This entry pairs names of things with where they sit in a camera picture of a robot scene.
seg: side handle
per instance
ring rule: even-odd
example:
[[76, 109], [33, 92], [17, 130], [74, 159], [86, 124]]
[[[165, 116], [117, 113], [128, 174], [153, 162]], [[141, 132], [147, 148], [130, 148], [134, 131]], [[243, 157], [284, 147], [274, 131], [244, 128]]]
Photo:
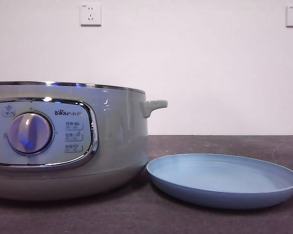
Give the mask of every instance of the side handle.
[[151, 112], [160, 109], [160, 108], [166, 108], [168, 105], [168, 102], [165, 100], [154, 100], [154, 101], [146, 101], [144, 103], [144, 118], [149, 118], [151, 115]]

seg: plate rim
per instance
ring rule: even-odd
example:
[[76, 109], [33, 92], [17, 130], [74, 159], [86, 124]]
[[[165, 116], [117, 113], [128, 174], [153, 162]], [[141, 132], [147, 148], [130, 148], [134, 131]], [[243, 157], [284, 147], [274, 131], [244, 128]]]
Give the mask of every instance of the plate rim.
[[151, 173], [150, 169], [149, 169], [149, 165], [150, 163], [152, 163], [153, 161], [156, 161], [160, 158], [165, 158], [165, 157], [171, 157], [171, 156], [182, 156], [182, 155], [222, 155], [222, 156], [229, 156], [229, 157], [241, 157], [241, 158], [247, 158], [247, 159], [251, 159], [251, 160], [257, 160], [257, 161], [261, 161], [261, 162], [264, 162], [264, 163], [270, 163], [270, 164], [273, 164], [275, 166], [278, 166], [278, 167], [282, 167], [288, 171], [290, 171], [291, 173], [293, 173], [293, 170], [285, 167], [285, 166], [281, 166], [279, 164], [276, 164], [276, 163], [273, 163], [273, 162], [268, 162], [268, 161], [264, 161], [264, 160], [260, 160], [260, 159], [256, 159], [256, 158], [252, 158], [252, 157], [244, 157], [244, 156], [236, 156], [236, 155], [226, 155], [226, 154], [211, 154], [211, 153], [199, 153], [199, 154], [196, 154], [196, 153], [190, 153], [190, 154], [174, 154], [174, 155], [166, 155], [166, 156], [161, 156], [161, 157], [157, 157], [157, 158], [154, 158], [152, 159], [151, 161], [149, 161], [146, 165], [146, 170], [147, 172], [163, 181], [163, 182], [166, 182], [166, 183], [170, 183], [170, 184], [173, 184], [173, 185], [177, 185], [177, 186], [180, 186], [180, 187], [184, 187], [184, 188], [187, 188], [187, 189], [193, 189], [193, 190], [200, 190], [200, 191], [206, 191], [206, 192], [215, 192], [215, 193], [224, 193], [224, 194], [245, 194], [245, 195], [257, 195], [257, 194], [272, 194], [272, 193], [277, 193], [277, 192], [282, 192], [282, 191], [287, 191], [287, 190], [290, 190], [290, 189], [293, 189], [293, 185], [290, 186], [290, 187], [287, 187], [287, 188], [283, 188], [283, 189], [278, 189], [278, 190], [274, 190], [274, 191], [268, 191], [268, 192], [257, 192], [257, 193], [246, 193], [246, 192], [225, 192], [225, 191], [217, 191], [217, 190], [208, 190], [208, 189], [199, 189], [199, 188], [193, 188], [193, 187], [189, 187], [189, 186], [185, 186], [185, 185], [182, 185], [182, 184], [178, 184], [178, 183], [173, 183], [173, 182], [169, 182], [165, 179], [162, 179], [158, 176], [155, 176], [153, 173]]

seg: blue plastic plate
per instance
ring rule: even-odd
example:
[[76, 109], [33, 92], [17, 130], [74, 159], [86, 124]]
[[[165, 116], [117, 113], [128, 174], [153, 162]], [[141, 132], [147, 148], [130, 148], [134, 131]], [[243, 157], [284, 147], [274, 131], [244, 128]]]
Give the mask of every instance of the blue plastic plate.
[[165, 193], [203, 206], [255, 209], [293, 195], [292, 170], [248, 157], [170, 155], [152, 160], [146, 169]]

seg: metal rim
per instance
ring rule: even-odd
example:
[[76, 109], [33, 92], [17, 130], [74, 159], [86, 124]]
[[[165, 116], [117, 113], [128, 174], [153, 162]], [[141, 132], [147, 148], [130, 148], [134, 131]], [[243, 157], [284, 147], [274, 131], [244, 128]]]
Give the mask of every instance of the metal rim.
[[44, 85], [44, 86], [70, 86], [70, 87], [85, 87], [85, 88], [99, 88], [99, 89], [116, 89], [133, 91], [141, 94], [146, 94], [140, 89], [133, 89], [120, 86], [102, 85], [102, 84], [87, 84], [87, 83], [72, 83], [72, 82], [54, 82], [54, 81], [0, 81], [0, 85]]

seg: gray table surface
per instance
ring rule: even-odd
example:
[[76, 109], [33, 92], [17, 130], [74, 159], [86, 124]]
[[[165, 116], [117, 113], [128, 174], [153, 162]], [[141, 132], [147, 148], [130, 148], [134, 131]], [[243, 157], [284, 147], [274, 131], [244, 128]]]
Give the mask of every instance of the gray table surface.
[[[150, 136], [149, 159], [217, 153], [266, 160], [293, 170], [293, 136]], [[67, 201], [0, 199], [0, 234], [292, 234], [293, 197], [257, 210], [192, 205], [161, 192], [144, 170], [107, 193]]]

